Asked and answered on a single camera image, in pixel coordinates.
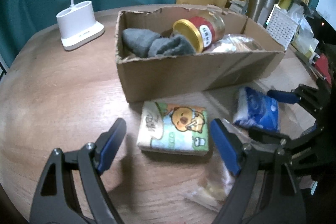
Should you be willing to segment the blue tissue pack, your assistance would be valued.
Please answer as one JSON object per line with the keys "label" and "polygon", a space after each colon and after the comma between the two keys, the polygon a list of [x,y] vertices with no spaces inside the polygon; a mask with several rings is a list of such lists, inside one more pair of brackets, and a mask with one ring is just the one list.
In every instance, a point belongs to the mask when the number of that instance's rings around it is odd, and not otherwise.
{"label": "blue tissue pack", "polygon": [[258,127],[270,132],[280,131],[280,113],[275,99],[245,86],[236,93],[236,106],[233,124],[245,129]]}

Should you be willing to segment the cartoon tissue pack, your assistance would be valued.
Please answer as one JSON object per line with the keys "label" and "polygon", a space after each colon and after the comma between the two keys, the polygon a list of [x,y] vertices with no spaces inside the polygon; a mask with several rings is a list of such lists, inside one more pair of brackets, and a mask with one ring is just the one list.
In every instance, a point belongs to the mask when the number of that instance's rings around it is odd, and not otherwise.
{"label": "cartoon tissue pack", "polygon": [[203,156],[210,150],[207,110],[146,101],[137,145],[143,151]]}

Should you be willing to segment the red gold yellow-lid can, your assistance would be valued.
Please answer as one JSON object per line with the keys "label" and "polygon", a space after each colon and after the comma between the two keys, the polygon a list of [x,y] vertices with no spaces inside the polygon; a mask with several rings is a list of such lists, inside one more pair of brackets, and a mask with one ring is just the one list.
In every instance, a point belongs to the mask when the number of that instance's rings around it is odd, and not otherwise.
{"label": "red gold yellow-lid can", "polygon": [[202,53],[219,41],[224,36],[225,29],[222,17],[212,11],[202,11],[192,18],[179,19],[173,24],[173,33],[187,38],[196,53]]}

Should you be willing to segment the grey knitted socks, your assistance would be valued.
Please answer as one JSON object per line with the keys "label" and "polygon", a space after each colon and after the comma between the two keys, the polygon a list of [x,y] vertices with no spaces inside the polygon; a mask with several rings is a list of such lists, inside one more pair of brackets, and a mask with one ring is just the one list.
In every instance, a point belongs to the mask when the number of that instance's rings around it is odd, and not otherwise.
{"label": "grey knitted socks", "polygon": [[142,59],[197,53],[194,46],[181,34],[167,38],[148,29],[127,28],[122,32],[122,41],[131,53]]}

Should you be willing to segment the red box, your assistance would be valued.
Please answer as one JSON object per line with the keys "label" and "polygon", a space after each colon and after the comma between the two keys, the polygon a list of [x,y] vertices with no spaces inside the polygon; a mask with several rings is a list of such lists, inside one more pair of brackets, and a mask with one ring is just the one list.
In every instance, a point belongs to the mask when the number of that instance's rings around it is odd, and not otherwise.
{"label": "red box", "polygon": [[325,80],[331,85],[331,77],[329,73],[329,64],[327,57],[322,53],[315,61],[315,68],[325,77]]}

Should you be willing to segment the clear plastic bag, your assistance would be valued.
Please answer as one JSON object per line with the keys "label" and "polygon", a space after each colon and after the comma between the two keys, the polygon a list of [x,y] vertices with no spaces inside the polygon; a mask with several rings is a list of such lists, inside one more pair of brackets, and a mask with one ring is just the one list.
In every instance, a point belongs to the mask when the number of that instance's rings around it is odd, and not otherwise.
{"label": "clear plastic bag", "polygon": [[220,129],[210,127],[210,141],[213,146],[209,162],[197,183],[182,194],[185,200],[197,203],[202,207],[219,212],[228,198],[240,167],[234,156],[234,149],[221,139],[223,133]]}

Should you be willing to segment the clear plastic bags pile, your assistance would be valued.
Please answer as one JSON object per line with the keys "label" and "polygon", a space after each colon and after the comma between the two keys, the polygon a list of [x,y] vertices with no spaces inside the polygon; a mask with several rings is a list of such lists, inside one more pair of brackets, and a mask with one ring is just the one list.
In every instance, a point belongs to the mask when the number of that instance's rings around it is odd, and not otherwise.
{"label": "clear plastic bags pile", "polygon": [[298,23],[297,33],[291,42],[296,50],[310,59],[315,54],[318,40],[314,38],[313,30],[303,14],[303,7],[292,3],[288,15]]}

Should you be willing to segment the white perforated basket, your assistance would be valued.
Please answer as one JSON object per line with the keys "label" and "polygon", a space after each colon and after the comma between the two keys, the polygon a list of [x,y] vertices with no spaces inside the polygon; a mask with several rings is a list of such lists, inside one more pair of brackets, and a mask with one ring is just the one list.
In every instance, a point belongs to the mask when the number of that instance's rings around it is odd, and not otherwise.
{"label": "white perforated basket", "polygon": [[266,30],[281,46],[287,49],[298,29],[298,23],[278,7],[274,7]]}

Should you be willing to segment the bag of cotton swabs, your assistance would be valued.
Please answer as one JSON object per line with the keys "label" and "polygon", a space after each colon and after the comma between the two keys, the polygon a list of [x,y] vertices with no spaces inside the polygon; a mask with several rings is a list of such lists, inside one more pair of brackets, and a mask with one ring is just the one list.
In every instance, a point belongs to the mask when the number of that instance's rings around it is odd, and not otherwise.
{"label": "bag of cotton swabs", "polygon": [[206,52],[232,53],[262,51],[264,48],[253,38],[245,35],[228,34],[213,43]]}

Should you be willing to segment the yellow sponge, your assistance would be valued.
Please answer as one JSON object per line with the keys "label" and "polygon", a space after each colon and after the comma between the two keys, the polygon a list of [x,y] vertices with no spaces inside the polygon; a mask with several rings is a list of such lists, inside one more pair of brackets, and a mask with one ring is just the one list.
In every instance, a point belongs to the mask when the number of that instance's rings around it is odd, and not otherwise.
{"label": "yellow sponge", "polygon": [[283,10],[288,10],[290,8],[290,5],[292,3],[292,0],[279,0],[278,7]]}

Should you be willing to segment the stainless steel tumbler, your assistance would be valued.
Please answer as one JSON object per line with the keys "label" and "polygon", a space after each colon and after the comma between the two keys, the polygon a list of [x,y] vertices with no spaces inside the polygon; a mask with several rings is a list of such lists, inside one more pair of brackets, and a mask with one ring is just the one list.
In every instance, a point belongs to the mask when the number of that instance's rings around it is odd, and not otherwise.
{"label": "stainless steel tumbler", "polygon": [[246,16],[265,27],[276,0],[248,0]]}

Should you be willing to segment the white small box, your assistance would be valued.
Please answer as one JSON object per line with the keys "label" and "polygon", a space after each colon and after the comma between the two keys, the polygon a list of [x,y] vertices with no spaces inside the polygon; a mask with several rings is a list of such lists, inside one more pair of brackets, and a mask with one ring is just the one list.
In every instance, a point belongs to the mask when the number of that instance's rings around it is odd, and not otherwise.
{"label": "white small box", "polygon": [[248,3],[246,1],[240,0],[229,0],[230,6],[229,9],[237,14],[246,14]]}

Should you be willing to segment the brown cardboard box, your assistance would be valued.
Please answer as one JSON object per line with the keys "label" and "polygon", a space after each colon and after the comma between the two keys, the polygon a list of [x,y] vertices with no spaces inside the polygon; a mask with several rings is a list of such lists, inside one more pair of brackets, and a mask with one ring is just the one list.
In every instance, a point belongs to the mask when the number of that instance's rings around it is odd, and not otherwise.
{"label": "brown cardboard box", "polygon": [[163,6],[154,11],[123,10],[118,13],[116,64],[127,102],[149,101],[163,97],[222,88],[268,77],[286,54],[265,28],[245,15],[214,7],[222,17],[226,34],[245,35],[261,47],[258,51],[195,55],[130,57],[122,39],[127,28],[143,28],[165,37],[172,33],[173,23],[206,11],[205,6]]}

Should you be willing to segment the white desk lamp base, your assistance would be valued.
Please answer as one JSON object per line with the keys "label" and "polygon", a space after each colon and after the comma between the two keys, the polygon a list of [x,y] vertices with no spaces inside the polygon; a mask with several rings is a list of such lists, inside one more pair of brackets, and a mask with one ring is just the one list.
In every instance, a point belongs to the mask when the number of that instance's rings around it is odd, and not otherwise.
{"label": "white desk lamp base", "polygon": [[92,1],[83,1],[56,15],[61,42],[66,51],[73,51],[101,36],[104,25],[95,18]]}

